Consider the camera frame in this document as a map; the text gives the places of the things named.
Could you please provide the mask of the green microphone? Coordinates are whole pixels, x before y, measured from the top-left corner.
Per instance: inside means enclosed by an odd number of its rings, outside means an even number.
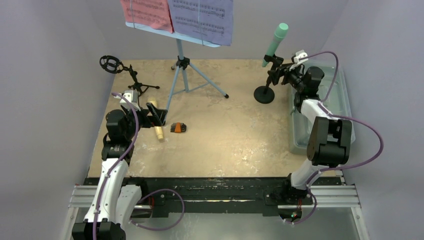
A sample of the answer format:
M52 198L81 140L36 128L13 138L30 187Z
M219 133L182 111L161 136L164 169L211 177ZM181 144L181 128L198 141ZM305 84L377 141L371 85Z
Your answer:
M269 44L266 50L266 53L265 53L266 56L272 57L275 54L280 43L286 37L288 30L289 30L289 26L283 22L276 27L273 33L271 43Z

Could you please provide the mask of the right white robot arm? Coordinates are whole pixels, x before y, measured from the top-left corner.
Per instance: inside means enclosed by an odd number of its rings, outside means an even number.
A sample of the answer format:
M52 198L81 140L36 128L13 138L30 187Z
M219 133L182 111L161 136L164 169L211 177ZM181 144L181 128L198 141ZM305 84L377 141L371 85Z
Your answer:
M301 67L291 69L284 64L268 71L269 83L290 84L296 91L293 104L296 110L312 124L306 147L307 159L282 184L280 197L288 204L303 199L308 189L320 175L331 168L347 163L350 155L352 128L349 120L332 115L320 100L319 85L325 76L321 68L309 67L301 73Z

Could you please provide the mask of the black round-base mic stand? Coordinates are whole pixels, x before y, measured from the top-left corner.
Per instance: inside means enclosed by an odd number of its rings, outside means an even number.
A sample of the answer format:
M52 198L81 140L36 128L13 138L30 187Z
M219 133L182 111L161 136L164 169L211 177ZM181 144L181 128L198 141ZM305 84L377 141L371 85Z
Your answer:
M274 54L273 56L265 55L264 60L272 63L271 69L276 69L282 66L284 58L278 57ZM259 86L255 89L253 96L257 102L261 104L269 104L274 100L275 93L266 82L265 85Z

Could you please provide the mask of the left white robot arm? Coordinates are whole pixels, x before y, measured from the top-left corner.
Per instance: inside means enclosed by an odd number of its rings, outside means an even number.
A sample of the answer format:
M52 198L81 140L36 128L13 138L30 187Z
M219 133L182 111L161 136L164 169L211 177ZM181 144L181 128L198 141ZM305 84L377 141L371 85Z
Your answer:
M138 184L124 184L135 141L141 128L161 127L168 111L124 104L106 114L107 133L101 151L101 175L94 198L82 222L73 225L75 240L124 240L125 229L136 204L149 199L147 188Z

